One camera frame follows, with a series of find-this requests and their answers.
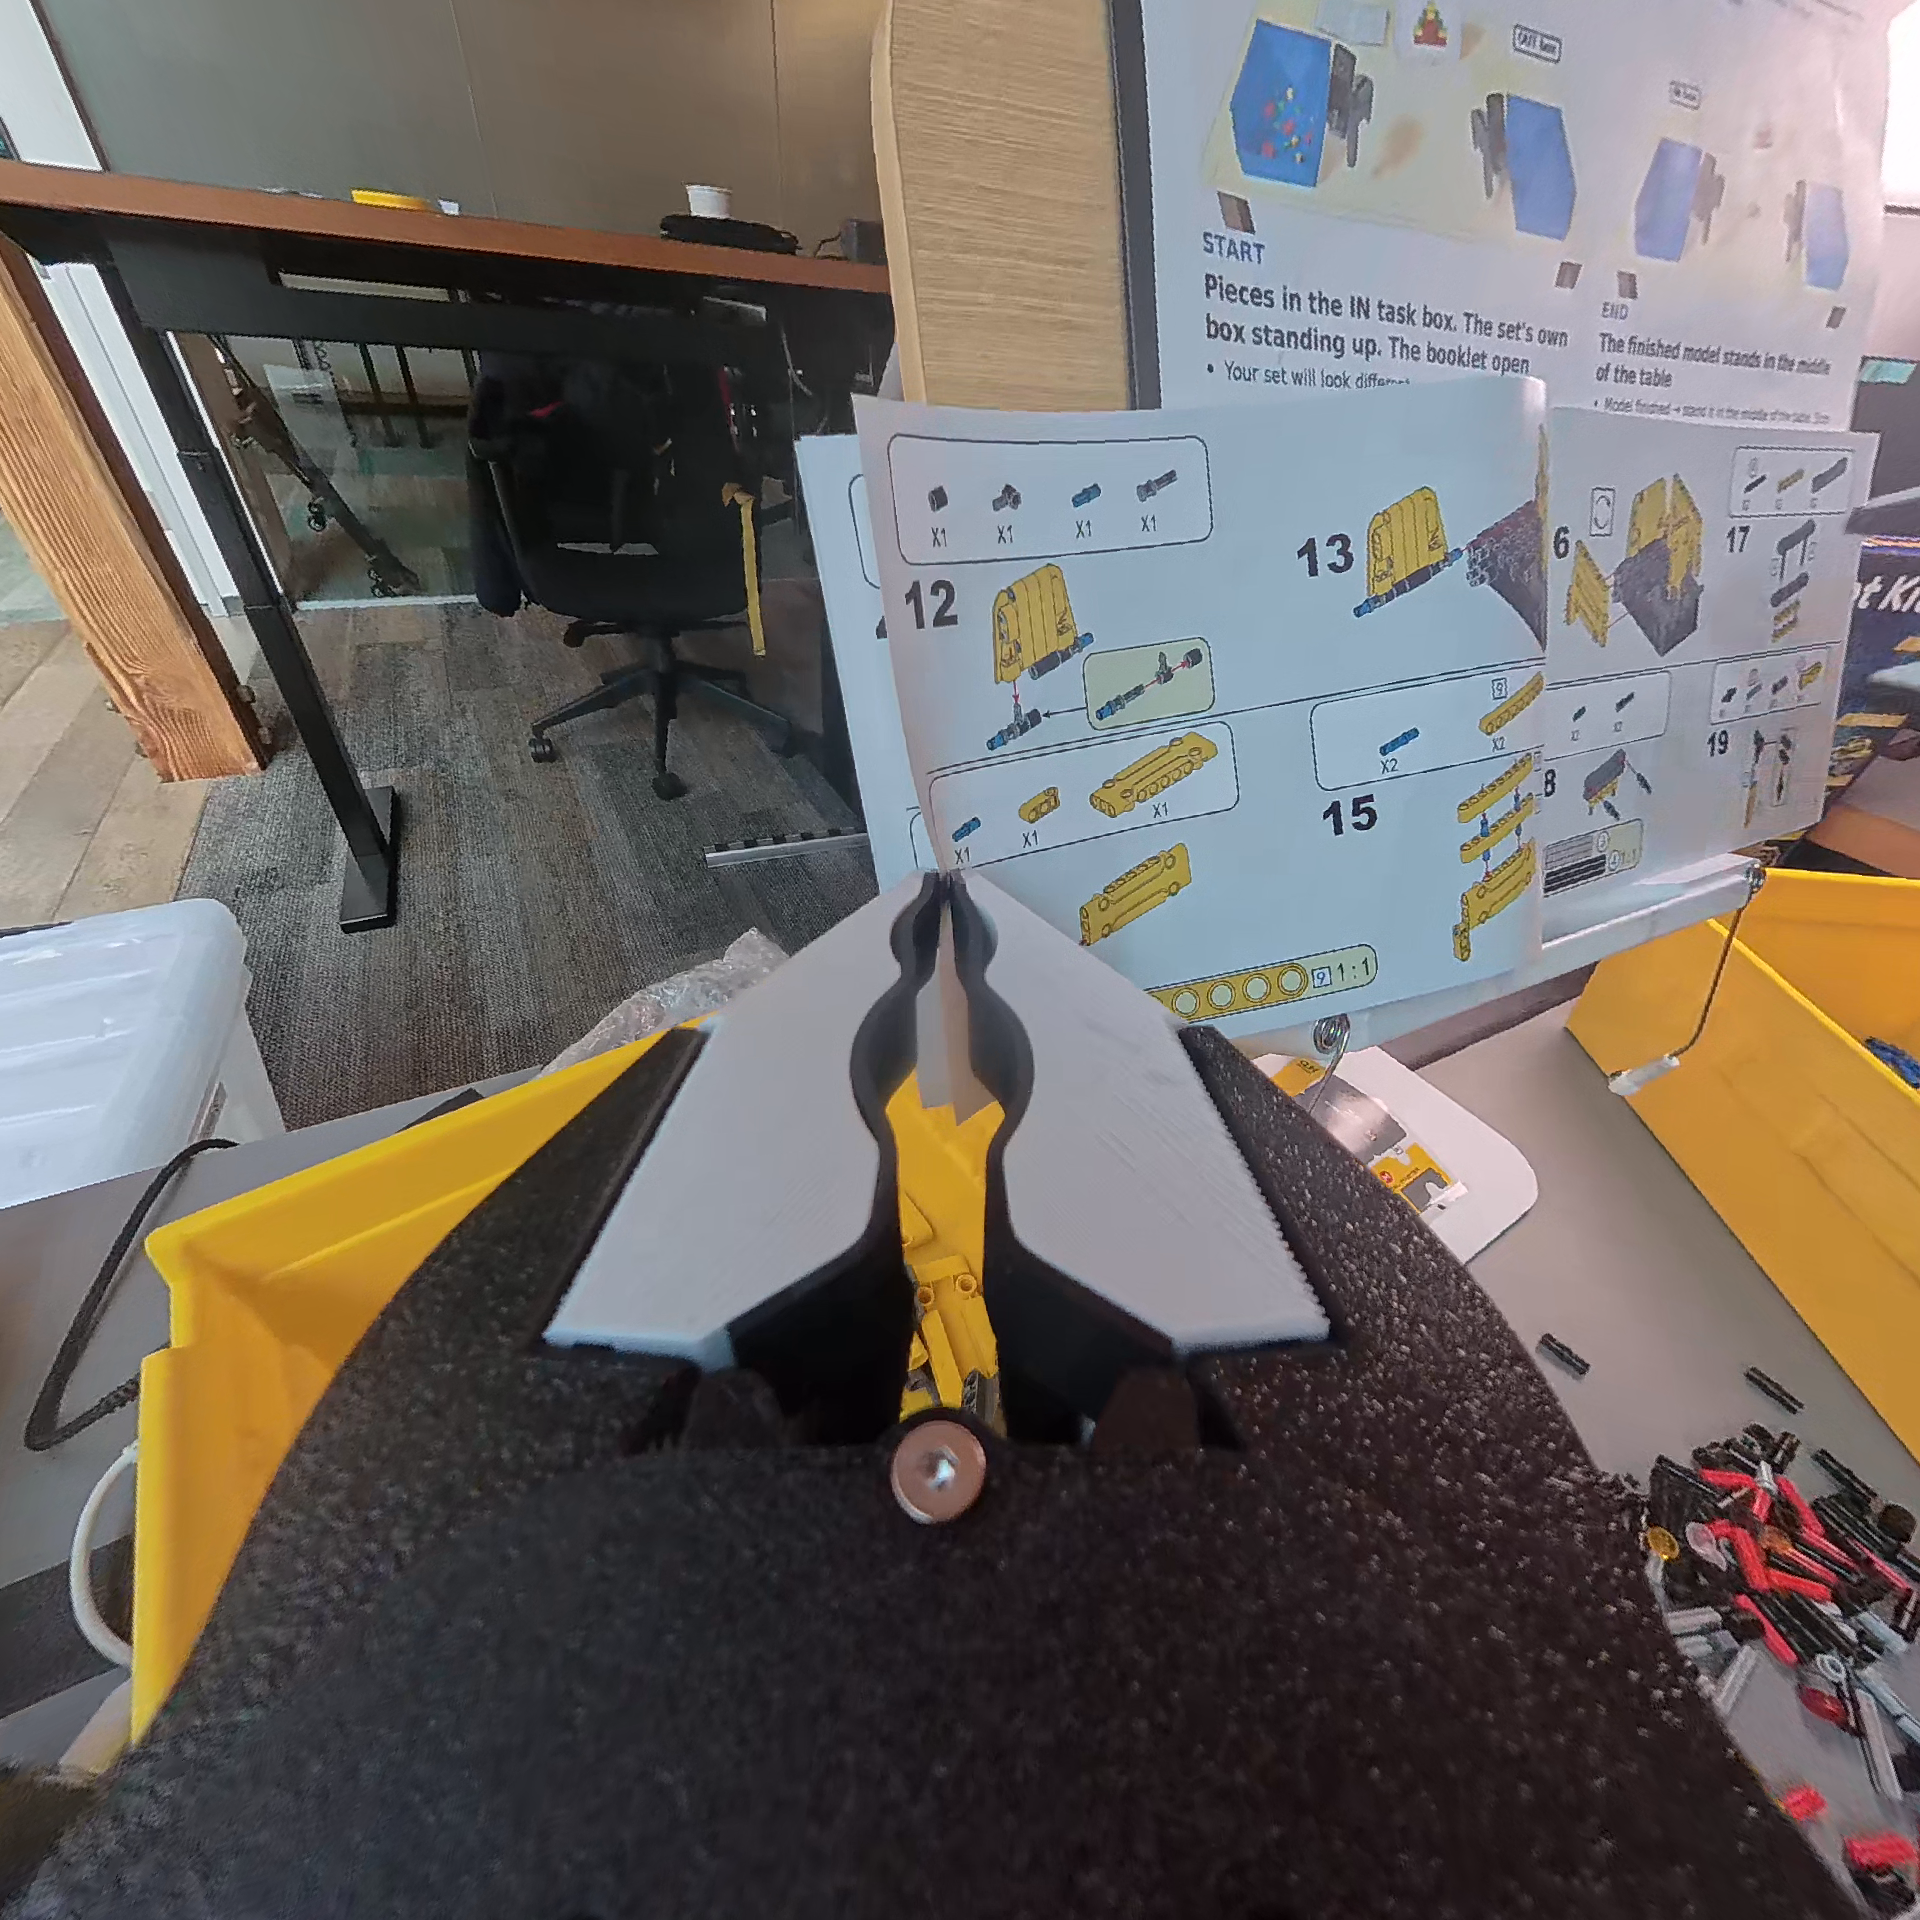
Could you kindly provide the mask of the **wooden post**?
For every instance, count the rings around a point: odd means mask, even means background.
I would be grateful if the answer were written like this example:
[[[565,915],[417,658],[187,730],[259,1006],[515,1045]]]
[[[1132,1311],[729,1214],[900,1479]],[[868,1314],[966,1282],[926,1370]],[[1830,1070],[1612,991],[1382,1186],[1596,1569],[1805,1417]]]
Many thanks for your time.
[[[259,775],[271,742],[30,258],[2,242],[2,507],[163,781]]]

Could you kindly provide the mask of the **printed task sheet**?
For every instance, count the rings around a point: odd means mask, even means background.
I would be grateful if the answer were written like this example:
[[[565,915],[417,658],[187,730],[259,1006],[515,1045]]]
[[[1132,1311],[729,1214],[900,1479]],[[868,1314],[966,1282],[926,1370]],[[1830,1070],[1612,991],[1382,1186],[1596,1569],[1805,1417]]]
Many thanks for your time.
[[[1111,4],[1135,406],[1534,378],[1844,428],[1902,4]]]

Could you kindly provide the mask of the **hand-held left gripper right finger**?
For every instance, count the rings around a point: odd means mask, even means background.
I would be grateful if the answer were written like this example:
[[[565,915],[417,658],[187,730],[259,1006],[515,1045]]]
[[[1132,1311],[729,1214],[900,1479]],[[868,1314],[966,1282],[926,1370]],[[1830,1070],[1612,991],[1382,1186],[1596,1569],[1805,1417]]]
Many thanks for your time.
[[[950,877],[966,1049],[999,1103],[982,1293],[1001,1364],[1174,1364],[1330,1334],[1163,1004]]]

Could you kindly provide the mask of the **robot kit box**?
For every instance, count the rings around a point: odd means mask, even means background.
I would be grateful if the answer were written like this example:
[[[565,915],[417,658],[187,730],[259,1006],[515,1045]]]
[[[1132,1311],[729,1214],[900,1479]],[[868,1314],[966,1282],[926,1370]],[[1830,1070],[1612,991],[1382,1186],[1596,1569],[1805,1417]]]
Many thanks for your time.
[[[1917,363],[1915,350],[1861,363],[1854,425],[1879,442],[1830,750],[1828,803],[1812,831],[1844,871],[1917,877]]]

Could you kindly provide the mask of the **lego instruction booklet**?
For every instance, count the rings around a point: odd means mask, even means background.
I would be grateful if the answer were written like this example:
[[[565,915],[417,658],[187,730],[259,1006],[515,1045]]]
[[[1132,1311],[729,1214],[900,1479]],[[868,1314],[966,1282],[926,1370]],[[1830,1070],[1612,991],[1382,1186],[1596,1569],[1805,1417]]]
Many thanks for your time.
[[[1879,467],[1532,378],[860,399],[797,468],[875,874],[994,882],[1243,1049],[1658,942],[1825,807]]]

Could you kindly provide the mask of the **pile of small lego pieces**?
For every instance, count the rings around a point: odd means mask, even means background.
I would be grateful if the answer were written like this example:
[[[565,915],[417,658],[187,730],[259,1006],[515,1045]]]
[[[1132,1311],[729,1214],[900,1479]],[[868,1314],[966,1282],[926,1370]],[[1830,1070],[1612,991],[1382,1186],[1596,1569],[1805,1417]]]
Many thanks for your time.
[[[1766,1807],[1851,1916],[1915,1916],[1914,1455],[1783,1305],[1596,1293],[1524,1333]]]

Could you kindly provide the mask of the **wooden stand board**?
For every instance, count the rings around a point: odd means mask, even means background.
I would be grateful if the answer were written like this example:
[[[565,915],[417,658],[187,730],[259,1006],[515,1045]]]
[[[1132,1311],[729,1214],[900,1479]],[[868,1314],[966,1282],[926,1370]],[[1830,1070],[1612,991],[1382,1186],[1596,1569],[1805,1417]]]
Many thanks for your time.
[[[1115,51],[1139,4],[894,2],[870,119],[902,396],[999,411],[1100,414],[1158,398],[1146,348],[1153,270],[1124,212],[1146,130]]]

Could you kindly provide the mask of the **clear plastic bag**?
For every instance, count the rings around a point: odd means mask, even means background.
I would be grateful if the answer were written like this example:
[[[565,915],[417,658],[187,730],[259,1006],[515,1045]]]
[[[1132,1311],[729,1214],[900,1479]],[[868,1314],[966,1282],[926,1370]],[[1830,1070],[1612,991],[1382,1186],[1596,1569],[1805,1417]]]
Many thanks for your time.
[[[546,1073],[580,1066],[599,1054],[650,1041],[677,1025],[698,1021],[724,1009],[734,997],[780,972],[786,950],[758,929],[740,932],[716,957],[635,990],[601,1015],[575,1042],[555,1057]]]

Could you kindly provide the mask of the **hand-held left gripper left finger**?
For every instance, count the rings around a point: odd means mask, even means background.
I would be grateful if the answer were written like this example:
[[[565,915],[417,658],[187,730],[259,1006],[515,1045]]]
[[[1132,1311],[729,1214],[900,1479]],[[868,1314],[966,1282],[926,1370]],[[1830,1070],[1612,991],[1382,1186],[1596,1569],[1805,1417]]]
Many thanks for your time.
[[[914,1289],[887,1109],[917,1067],[942,915],[943,884],[907,879],[694,1028],[550,1346],[707,1371],[905,1370]]]

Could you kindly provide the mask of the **yellow plastic bin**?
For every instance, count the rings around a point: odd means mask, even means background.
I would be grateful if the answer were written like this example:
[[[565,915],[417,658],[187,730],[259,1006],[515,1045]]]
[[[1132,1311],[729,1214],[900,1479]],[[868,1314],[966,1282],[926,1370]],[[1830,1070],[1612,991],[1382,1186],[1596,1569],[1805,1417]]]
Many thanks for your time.
[[[285,1452],[353,1346],[454,1226],[655,1038],[487,1095],[340,1159],[172,1221],[147,1250],[172,1341],[137,1404],[131,1735],[173,1690]],[[899,1190],[982,1270],[985,1179],[1001,1106],[887,1106]]]
[[[1726,929],[1598,962],[1569,1019],[1604,1073],[1691,1033]],[[1917,1442],[1917,882],[1777,871],[1705,1038],[1627,1103],[1889,1429]]]

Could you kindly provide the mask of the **printed parts leaflet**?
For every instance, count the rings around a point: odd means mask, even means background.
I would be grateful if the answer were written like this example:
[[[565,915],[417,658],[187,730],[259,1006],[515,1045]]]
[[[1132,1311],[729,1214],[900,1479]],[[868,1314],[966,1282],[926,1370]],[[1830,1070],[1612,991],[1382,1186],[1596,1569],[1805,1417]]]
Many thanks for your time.
[[[1467,1190],[1378,1095],[1357,1087],[1342,1073],[1310,1061],[1285,1061],[1276,1085],[1303,1103],[1330,1139],[1418,1214],[1451,1207]]]

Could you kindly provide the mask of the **wooden top office desk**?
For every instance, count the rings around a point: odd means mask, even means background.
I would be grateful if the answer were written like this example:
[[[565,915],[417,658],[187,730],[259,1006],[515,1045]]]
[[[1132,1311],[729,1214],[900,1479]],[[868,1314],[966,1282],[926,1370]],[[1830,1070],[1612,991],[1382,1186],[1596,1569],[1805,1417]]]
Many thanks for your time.
[[[775,379],[789,345],[819,345],[825,390],[847,398],[895,331],[890,273],[870,263],[26,159],[2,165],[2,207],[4,237],[35,263],[102,276],[342,836],[345,932],[395,921],[398,803],[345,750],[177,345],[241,337],[711,369],[762,353]]]

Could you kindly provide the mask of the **clear plastic storage box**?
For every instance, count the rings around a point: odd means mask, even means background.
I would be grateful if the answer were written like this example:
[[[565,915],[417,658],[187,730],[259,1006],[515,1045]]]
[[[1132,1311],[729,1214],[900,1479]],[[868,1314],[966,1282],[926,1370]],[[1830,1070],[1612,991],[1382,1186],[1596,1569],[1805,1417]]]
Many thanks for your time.
[[[233,913],[186,899],[2,940],[2,1205],[279,1135]]]

